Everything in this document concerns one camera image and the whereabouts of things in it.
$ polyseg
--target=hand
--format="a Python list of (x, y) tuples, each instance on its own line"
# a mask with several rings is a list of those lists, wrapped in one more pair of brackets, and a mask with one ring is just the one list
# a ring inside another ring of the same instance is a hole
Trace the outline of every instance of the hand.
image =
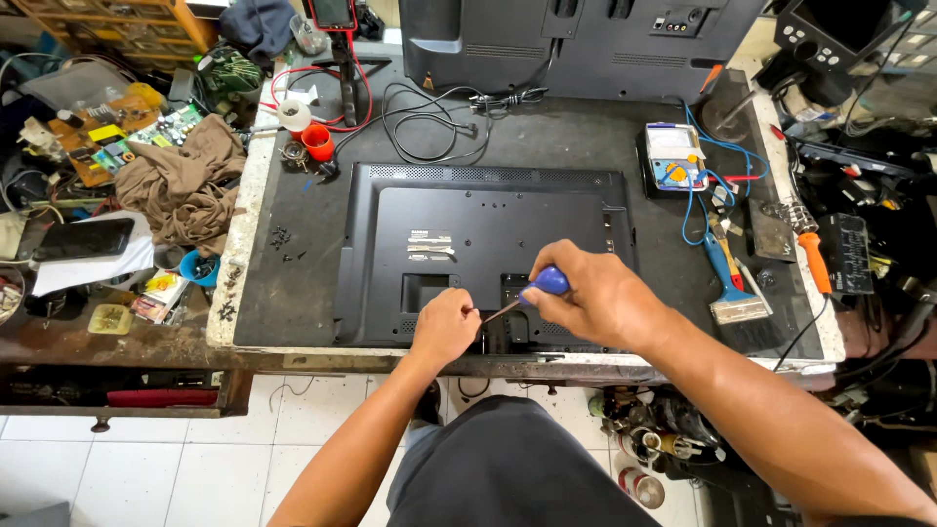
[(475, 340), (482, 317), (464, 289), (449, 288), (420, 311), (410, 355), (438, 373)]
[(556, 296), (530, 288), (524, 297), (544, 320), (580, 339), (642, 354), (660, 347), (680, 319), (614, 254), (592, 254), (560, 240), (541, 249), (530, 280), (550, 264), (569, 279), (570, 292)]

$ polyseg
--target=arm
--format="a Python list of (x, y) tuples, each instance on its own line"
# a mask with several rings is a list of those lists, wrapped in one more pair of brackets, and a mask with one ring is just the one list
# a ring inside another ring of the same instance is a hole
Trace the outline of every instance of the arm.
[(309, 461), (267, 526), (357, 525), (423, 392), (481, 324), (464, 289), (447, 289), (427, 304), (409, 354)]
[(666, 307), (617, 256), (563, 240), (541, 250), (530, 279), (549, 264), (566, 274), (572, 291), (525, 294), (545, 320), (645, 358), (806, 517), (894, 516), (937, 525), (937, 505), (842, 417)]

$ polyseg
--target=smartphone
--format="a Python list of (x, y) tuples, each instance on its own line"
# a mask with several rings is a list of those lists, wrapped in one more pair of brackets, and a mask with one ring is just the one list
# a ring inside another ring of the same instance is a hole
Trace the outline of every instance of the smartphone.
[(305, 0), (312, 20), (320, 31), (348, 31), (358, 28), (352, 0)]
[(34, 262), (117, 256), (126, 250), (132, 218), (54, 223), (33, 252)]

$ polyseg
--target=orange soldering iron handle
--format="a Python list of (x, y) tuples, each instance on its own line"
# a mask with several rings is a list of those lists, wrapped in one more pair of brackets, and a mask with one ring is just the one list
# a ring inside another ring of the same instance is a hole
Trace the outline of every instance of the orange soldering iron handle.
[(823, 294), (832, 294), (833, 288), (829, 285), (829, 273), (826, 272), (826, 263), (820, 255), (820, 236), (817, 233), (803, 233), (797, 237), (797, 244), (807, 251), (807, 267), (811, 269), (813, 281), (817, 289)]

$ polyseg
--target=warning label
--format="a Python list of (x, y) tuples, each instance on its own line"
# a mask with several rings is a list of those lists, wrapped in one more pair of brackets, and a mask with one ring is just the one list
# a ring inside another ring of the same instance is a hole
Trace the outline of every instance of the warning label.
[(407, 238), (407, 259), (412, 262), (450, 262), (455, 255), (449, 231), (413, 229)]

